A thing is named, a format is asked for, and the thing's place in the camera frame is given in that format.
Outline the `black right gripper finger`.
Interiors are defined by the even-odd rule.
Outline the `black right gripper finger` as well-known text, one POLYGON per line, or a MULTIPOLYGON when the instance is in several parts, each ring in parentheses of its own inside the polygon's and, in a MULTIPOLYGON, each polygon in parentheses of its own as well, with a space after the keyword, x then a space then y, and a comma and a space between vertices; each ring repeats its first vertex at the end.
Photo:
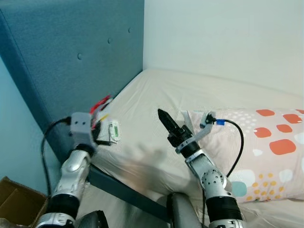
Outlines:
POLYGON ((163 109, 158 109, 158 118, 163 124, 164 128, 168 131, 169 135, 173 134, 173 118, 164 111, 163 109))
POLYGON ((166 111, 161 111, 161 123, 167 130, 178 130, 180 126, 175 122, 175 120, 166 111))

